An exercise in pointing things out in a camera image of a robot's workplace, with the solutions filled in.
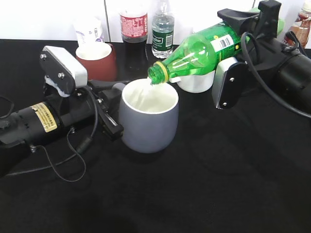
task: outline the white wall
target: white wall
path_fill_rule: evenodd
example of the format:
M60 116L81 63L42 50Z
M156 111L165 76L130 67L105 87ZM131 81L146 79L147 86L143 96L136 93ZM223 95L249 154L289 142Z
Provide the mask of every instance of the white wall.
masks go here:
M0 7L0 39L76 40L72 22L85 12L97 16L104 26L104 38L108 30L104 0L2 0ZM106 0L111 40L121 42L119 11L123 0ZM219 22L217 11L223 8L247 11L253 0L170 0L175 15L174 44L180 44L193 28L207 28ZM296 19L304 0L279 0L282 3L280 17L286 20L285 31ZM151 20L156 0L145 0L148 8L149 38Z
M85 12L107 28L104 0L2 0L0 39L76 40L72 22Z

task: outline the soda bottle label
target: soda bottle label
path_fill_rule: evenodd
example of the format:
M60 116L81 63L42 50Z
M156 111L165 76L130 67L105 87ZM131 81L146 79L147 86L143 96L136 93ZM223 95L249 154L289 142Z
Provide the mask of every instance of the soda bottle label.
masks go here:
M222 36L218 39L215 39L215 40L211 41L210 43L214 47L215 52L218 52L220 50L228 48L231 45L234 45L234 41L229 34Z
M121 17L121 32L131 38L146 36L148 32L147 14L141 17Z

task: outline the screw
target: screw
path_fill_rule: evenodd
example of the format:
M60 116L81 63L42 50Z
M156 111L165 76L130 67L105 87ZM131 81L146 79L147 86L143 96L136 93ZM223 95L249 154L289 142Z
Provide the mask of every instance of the screw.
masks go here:
M58 73L58 75L57 75L60 79L63 79L64 78L64 76L65 76L65 74L63 73L63 72L61 72L61 73Z
M47 58L47 56L46 56L45 54L41 54L41 55L40 55L40 58L41 58L42 60L45 60L45 59Z
M35 146L30 146L31 153L35 153L37 148Z

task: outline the white cup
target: white cup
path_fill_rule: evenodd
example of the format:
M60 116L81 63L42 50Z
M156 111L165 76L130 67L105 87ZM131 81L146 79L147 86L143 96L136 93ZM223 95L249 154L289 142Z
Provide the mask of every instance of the white cup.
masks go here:
M177 85L184 91L190 93L201 93L209 90L214 82L215 71L205 75L188 75L178 77Z

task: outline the warning label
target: warning label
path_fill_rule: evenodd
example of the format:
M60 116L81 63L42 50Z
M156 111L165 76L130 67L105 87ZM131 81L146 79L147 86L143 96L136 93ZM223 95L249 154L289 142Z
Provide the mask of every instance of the warning label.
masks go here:
M38 116L39 120L41 121L41 124L44 128L44 131L46 133L57 129L57 124L55 122L55 119L54 119L52 113L49 111L49 109L47 108L47 106L44 103L38 103L34 106L31 106L31 108L37 114L37 116Z

